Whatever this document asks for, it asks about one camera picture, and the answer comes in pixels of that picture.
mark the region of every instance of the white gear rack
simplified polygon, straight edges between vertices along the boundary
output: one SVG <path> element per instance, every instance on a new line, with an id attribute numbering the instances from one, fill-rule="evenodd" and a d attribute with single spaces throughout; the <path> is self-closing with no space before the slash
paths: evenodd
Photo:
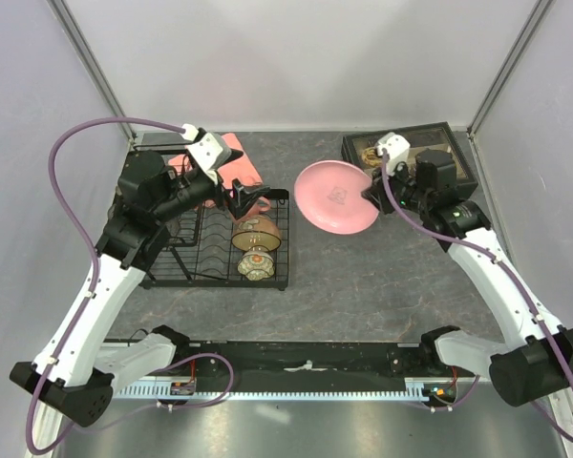
<path id="1" fill-rule="evenodd" d="M 172 394 L 173 384 L 185 386 L 186 378 L 166 378 L 160 380 L 154 377 L 143 378 L 121 389 L 113 399 L 150 399 L 166 401 L 184 401 L 189 399 L 208 400 L 219 396 L 220 392 L 196 392 L 193 394 Z M 243 392 L 229 393 L 226 399 L 234 401 L 397 401 L 397 402 L 426 402 L 427 396 L 422 395 L 424 384 L 421 382 L 406 382 L 404 391 L 350 391 L 350 392 Z"/>

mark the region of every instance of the brown bowl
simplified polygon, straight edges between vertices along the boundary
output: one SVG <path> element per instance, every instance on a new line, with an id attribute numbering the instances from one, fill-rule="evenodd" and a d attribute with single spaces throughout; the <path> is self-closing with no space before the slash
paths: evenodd
<path id="1" fill-rule="evenodd" d="M 250 251 L 253 248 L 258 251 L 274 251 L 282 240 L 280 229 L 271 219 L 263 215 L 253 215 L 238 223 L 231 243 L 242 251 Z"/>

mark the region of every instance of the metal frame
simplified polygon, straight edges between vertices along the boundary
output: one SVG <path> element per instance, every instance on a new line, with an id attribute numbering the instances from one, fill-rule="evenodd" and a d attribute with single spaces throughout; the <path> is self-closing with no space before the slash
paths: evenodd
<path id="1" fill-rule="evenodd" d="M 495 104 L 495 101 L 499 97 L 499 94 L 502 92 L 507 79 L 512 74 L 512 71 L 516 68 L 516 65 L 518 65 L 518 62 L 520 62 L 520 59 L 529 42 L 531 41 L 531 38 L 535 34 L 535 31 L 539 28 L 541 21 L 553 3 L 554 0 L 538 0 L 535 4 L 535 7 L 533 7 L 533 10 L 528 15 L 524 26 L 518 34 L 518 38 L 516 38 L 516 42 L 513 44 L 512 49 L 507 54 L 507 57 L 505 57 L 505 60 L 499 69 L 499 73 L 497 73 L 493 84 L 490 86 L 488 93 L 477 109 L 476 115 L 467 128 L 467 132 L 469 132 L 470 135 L 475 135 L 478 132 L 479 127 L 481 126 L 482 122 L 484 122 L 484 119 Z"/>
<path id="2" fill-rule="evenodd" d="M 47 3 L 53 10 L 55 17 L 60 22 L 64 32 L 73 44 L 74 50 L 78 54 L 85 70 L 94 81 L 94 85 L 99 91 L 100 95 L 108 105 L 114 116 L 125 116 L 121 105 L 118 103 L 117 96 L 111 88 L 104 72 L 99 66 L 96 57 L 92 53 L 92 50 L 83 35 L 80 27 L 74 20 L 74 16 L 66 5 L 65 0 L 47 0 Z M 119 123 L 119 127 L 126 138 L 130 141 L 136 138 L 136 132 L 132 129 L 129 124 Z"/>

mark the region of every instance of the gray wall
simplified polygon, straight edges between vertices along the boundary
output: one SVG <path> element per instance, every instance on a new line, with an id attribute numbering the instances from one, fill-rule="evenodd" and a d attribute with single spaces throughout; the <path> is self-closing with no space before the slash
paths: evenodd
<path id="1" fill-rule="evenodd" d="M 44 0 L 0 1 L 0 456 L 22 456 L 30 395 L 9 381 L 48 341 L 88 269 L 47 176 L 56 138 L 109 115 Z M 59 182 L 97 237 L 123 161 L 115 126 L 64 147 Z"/>
<path id="2" fill-rule="evenodd" d="M 68 0 L 128 115 L 465 126 L 535 0 Z"/>
<path id="3" fill-rule="evenodd" d="M 519 270 L 573 326 L 573 0 L 555 2 L 478 145 Z"/>

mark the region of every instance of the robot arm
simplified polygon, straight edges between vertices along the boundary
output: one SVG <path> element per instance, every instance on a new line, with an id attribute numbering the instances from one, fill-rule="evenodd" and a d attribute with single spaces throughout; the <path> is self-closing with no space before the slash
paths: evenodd
<path id="1" fill-rule="evenodd" d="M 225 190 L 219 168 L 242 152 L 231 150 L 219 135 L 190 125 L 183 128 L 192 168 L 181 176 L 157 152 L 128 156 L 117 182 L 116 202 L 95 246 L 99 283 L 59 359 L 52 355 L 81 301 L 90 294 L 93 267 L 49 343 L 33 362 L 17 363 L 11 371 L 11 380 L 33 393 L 40 374 L 51 364 L 40 399 L 83 427 L 103 414 L 113 393 L 170 365 L 188 342 L 160 326 L 138 343 L 107 357 L 97 356 L 122 305 L 170 240 L 170 221 L 209 199 L 239 219 L 269 191 L 263 185 L 245 187 L 237 179 L 230 183 L 233 191 Z"/>
<path id="2" fill-rule="evenodd" d="M 415 173 L 405 160 L 410 144 L 395 134 L 387 134 L 376 144 L 379 156 L 388 154 L 386 164 L 396 203 L 420 215 L 423 227 L 442 236 L 471 242 L 486 248 L 495 260 L 478 251 L 444 239 L 439 244 L 464 270 L 491 309 L 503 335 L 496 343 L 471 336 L 455 326 L 422 336 L 426 353 L 436 362 L 455 365 L 489 378 L 501 398 L 510 406 L 521 406 L 568 387 L 569 383 L 538 323 L 543 321 L 557 341 L 573 372 L 573 329 L 562 323 L 522 280 L 501 251 L 490 221 L 478 206 L 458 196 L 456 165 L 443 151 L 426 150 L 416 156 Z M 382 183 L 381 171 L 374 173 L 372 186 L 363 193 L 379 210 L 392 213 Z M 539 314 L 534 316 L 526 300 L 499 261 L 524 285 Z"/>

